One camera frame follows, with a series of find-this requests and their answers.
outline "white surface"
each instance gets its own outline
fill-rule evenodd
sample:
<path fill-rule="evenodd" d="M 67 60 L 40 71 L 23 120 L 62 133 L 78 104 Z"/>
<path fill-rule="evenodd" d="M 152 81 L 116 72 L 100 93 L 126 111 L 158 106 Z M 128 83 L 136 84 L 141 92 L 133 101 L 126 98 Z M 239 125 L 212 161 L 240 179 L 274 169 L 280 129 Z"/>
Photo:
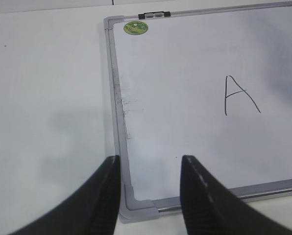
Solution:
<path fill-rule="evenodd" d="M 292 7 L 145 22 L 114 25 L 136 199 L 178 196 L 185 154 L 228 188 L 292 179 Z M 227 75 L 262 113 L 239 93 L 225 115 Z"/>
<path fill-rule="evenodd" d="M 0 94 L 0 127 L 10 127 L 9 131 L 2 127 L 0 133 L 0 235 L 55 207 L 105 156 L 114 154 L 105 17 L 238 4 L 242 2 L 184 0 L 0 14 L 0 91 L 5 94 Z M 5 84 L 5 90 L 4 80 L 12 82 Z M 292 197 L 256 205 L 292 228 Z M 118 223 L 115 234 L 185 235 L 186 231 L 178 215 Z"/>
<path fill-rule="evenodd" d="M 0 13 L 112 5 L 112 0 L 0 0 Z"/>
<path fill-rule="evenodd" d="M 114 5 L 117 5 L 117 4 L 155 2 L 155 1 L 168 1 L 168 0 L 113 0 L 113 3 Z"/>

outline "whiteboard surface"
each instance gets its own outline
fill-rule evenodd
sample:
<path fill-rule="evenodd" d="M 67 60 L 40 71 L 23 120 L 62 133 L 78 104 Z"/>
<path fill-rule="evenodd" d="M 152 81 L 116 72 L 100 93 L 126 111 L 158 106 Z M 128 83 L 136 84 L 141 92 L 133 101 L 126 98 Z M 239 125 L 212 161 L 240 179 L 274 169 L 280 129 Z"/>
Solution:
<path fill-rule="evenodd" d="M 292 7 L 145 22 L 114 25 L 136 199 L 178 196 L 184 154 L 229 188 L 292 179 Z M 261 113 L 238 93 L 225 115 L 227 75 Z"/>

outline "black marker writing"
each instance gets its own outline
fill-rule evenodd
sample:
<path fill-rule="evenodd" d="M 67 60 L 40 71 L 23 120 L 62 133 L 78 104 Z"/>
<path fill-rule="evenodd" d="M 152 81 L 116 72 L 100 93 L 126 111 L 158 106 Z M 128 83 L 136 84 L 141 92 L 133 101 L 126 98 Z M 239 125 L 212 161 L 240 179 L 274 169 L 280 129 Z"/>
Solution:
<path fill-rule="evenodd" d="M 230 95 L 227 95 L 227 86 L 228 86 L 228 78 L 229 78 L 229 77 L 233 80 L 233 82 L 234 82 L 234 83 L 235 83 L 235 84 L 236 84 L 241 90 L 238 91 L 238 92 L 234 92 L 234 93 L 232 93 L 232 94 L 230 94 Z M 225 78 L 225 97 L 224 97 L 224 113 L 225 113 L 225 115 L 228 116 L 228 114 L 227 114 L 227 112 L 226 112 L 226 99 L 227 99 L 228 97 L 234 95 L 234 94 L 241 93 L 241 92 L 244 92 L 244 93 L 250 98 L 250 100 L 253 102 L 253 104 L 255 105 L 256 109 L 258 110 L 258 112 L 261 113 L 260 110 L 259 110 L 259 108 L 258 108 L 258 106 L 257 106 L 257 104 L 256 104 L 255 101 L 253 100 L 253 98 L 247 93 L 246 90 L 244 90 L 244 89 L 243 89 L 243 88 L 237 83 L 237 81 L 236 81 L 231 75 L 229 75 L 229 76 L 227 76 L 227 77 Z"/>

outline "sticker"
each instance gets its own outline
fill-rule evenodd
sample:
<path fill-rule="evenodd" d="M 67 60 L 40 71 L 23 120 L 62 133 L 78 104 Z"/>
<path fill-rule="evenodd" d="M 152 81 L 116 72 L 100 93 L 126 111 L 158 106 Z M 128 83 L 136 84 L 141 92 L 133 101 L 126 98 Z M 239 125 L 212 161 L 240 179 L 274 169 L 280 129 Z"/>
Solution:
<path fill-rule="evenodd" d="M 132 21 L 124 26 L 124 31 L 131 35 L 141 35 L 146 33 L 148 25 L 142 21 Z"/>

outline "gray plastic corner piece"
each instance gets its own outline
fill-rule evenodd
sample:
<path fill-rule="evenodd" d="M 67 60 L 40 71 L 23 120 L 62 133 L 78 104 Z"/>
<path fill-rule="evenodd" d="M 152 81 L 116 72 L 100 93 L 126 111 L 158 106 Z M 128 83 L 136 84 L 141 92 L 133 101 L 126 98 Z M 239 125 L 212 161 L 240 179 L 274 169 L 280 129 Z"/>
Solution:
<path fill-rule="evenodd" d="M 121 23 L 124 21 L 124 16 L 110 16 L 103 20 L 103 26 L 105 29 L 113 29 L 115 23 Z"/>
<path fill-rule="evenodd" d="M 158 209 L 152 201 L 137 201 L 131 191 L 133 191 L 132 186 L 122 184 L 119 219 L 123 224 L 159 218 Z"/>

